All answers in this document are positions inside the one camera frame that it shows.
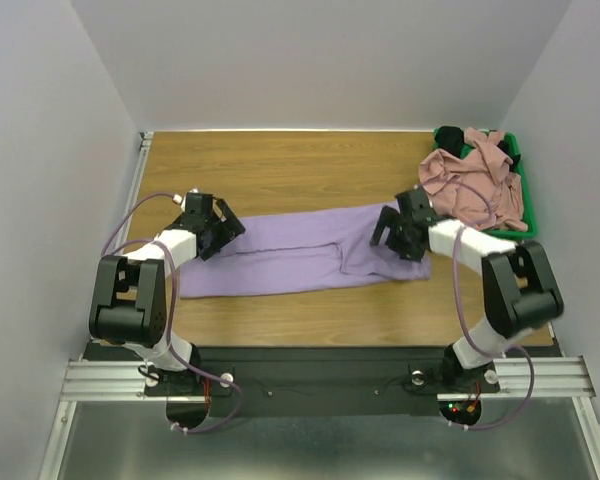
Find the purple t-shirt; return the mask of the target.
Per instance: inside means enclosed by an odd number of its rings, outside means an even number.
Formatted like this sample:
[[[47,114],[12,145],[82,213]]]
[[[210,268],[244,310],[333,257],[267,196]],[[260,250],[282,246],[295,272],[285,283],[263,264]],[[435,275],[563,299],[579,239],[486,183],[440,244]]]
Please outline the purple t-shirt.
[[[428,258],[409,261],[370,239],[383,204],[246,217],[246,232],[208,260],[180,268],[183,299],[262,296],[427,280]]]

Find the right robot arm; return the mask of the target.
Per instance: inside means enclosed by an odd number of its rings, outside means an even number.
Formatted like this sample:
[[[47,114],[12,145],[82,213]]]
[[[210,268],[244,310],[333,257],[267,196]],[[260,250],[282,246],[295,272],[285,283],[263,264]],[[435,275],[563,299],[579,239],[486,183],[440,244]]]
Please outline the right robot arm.
[[[564,312],[564,300],[543,246],[516,243],[435,213],[425,190],[414,188],[384,206],[370,244],[385,244],[403,260],[431,252],[452,260],[452,282],[462,336],[448,346],[440,366],[443,384],[462,390],[477,372],[520,340]],[[458,266],[482,279],[484,316],[468,328],[462,311]]]

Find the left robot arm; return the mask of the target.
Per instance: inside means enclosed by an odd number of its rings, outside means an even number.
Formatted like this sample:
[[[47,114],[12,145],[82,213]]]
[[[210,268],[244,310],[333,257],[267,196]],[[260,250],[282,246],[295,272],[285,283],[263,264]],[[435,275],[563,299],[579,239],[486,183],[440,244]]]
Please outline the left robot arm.
[[[172,195],[180,214],[152,238],[130,240],[112,249],[107,242],[98,263],[89,313],[90,335],[122,346],[142,358],[139,373],[149,387],[169,382],[179,393],[213,382],[233,386],[201,368],[196,346],[173,332],[178,270],[206,261],[246,232],[227,202],[191,190]]]

